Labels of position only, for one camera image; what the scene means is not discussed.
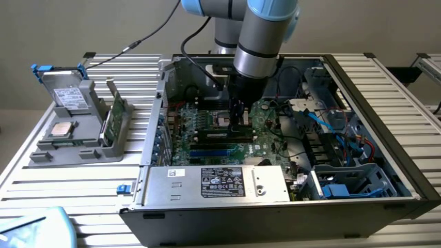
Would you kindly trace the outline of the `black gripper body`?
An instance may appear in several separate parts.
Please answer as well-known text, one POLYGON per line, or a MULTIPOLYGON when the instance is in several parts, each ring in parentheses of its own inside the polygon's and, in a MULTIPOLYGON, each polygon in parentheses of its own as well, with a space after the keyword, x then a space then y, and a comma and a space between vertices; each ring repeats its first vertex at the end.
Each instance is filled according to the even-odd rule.
POLYGON ((255 79, 242 74, 234 75, 228 82, 230 98, 244 104, 254 104, 262 99, 267 88, 267 78, 255 79))

